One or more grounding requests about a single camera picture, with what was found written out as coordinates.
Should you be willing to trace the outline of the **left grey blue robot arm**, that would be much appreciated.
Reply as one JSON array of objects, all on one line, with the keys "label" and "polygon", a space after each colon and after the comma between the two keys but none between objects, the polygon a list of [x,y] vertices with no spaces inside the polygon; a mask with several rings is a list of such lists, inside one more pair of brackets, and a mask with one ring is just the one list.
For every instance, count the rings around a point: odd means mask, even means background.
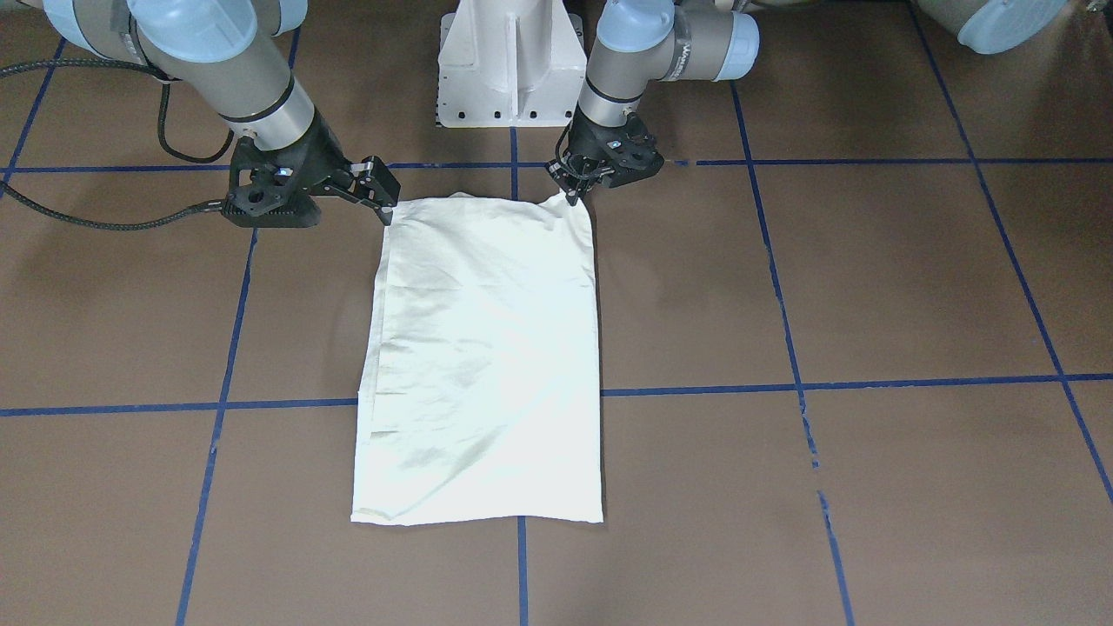
[{"label": "left grey blue robot arm", "polygon": [[808,1],[608,1],[570,123],[546,172],[569,203],[651,178],[663,155],[637,114],[648,84],[732,82],[759,55],[756,14]]}]

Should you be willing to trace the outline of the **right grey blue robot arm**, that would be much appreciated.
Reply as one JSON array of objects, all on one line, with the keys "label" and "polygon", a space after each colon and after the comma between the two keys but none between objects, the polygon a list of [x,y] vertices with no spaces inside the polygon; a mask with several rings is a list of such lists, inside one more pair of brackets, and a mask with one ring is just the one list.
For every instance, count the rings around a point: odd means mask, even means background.
[{"label": "right grey blue robot arm", "polygon": [[303,23],[305,1],[37,1],[52,27],[87,58],[3,68],[4,77],[62,67],[124,69],[162,84],[189,84],[228,126],[228,190],[162,218],[137,224],[83,219],[51,211],[3,184],[29,209],[87,229],[156,229],[218,213],[243,229],[308,229],[321,222],[318,196],[370,207],[384,225],[400,182],[377,156],[349,160],[275,38]]}]

